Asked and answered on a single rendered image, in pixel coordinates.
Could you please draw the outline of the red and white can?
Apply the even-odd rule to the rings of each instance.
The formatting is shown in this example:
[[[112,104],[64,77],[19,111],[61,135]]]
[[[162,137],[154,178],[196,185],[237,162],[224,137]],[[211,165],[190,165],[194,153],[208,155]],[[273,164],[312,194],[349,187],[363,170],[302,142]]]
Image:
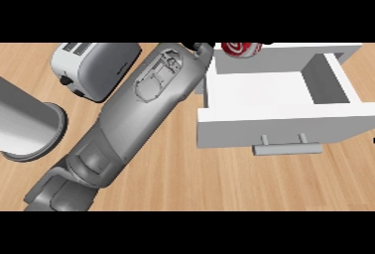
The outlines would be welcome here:
[[[233,58],[250,58],[262,48],[261,43],[222,43],[224,53]]]

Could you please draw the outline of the white open drawer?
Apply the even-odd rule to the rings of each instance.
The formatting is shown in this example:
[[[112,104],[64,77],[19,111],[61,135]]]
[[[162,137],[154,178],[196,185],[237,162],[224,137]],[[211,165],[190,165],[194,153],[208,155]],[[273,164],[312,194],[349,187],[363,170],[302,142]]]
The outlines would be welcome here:
[[[314,55],[298,71],[219,73],[209,67],[200,148],[336,143],[371,129],[375,102],[360,100],[335,55]]]

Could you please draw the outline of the white cabinet body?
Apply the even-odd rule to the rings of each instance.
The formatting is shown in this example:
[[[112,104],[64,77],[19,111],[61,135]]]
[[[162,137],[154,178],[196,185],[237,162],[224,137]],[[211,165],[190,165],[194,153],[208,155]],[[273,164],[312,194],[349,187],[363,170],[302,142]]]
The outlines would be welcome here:
[[[361,46],[361,43],[273,43],[246,59],[230,57],[215,46],[211,69],[216,74],[299,71],[315,54],[333,54],[342,64]]]

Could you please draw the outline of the white and grey toaster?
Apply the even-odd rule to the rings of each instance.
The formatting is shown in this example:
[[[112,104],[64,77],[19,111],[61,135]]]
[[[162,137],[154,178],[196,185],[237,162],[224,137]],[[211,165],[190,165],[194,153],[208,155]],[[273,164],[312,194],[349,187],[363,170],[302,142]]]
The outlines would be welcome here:
[[[50,60],[60,85],[76,96],[103,102],[140,52],[138,43],[60,43]]]

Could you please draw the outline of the grey cylindrical appliance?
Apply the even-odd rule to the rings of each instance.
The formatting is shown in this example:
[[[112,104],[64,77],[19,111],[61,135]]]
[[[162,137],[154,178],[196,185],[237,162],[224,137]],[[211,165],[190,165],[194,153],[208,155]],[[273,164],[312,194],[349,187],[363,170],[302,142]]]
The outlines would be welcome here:
[[[0,76],[0,153],[14,162],[45,156],[67,129],[64,109],[41,102]]]

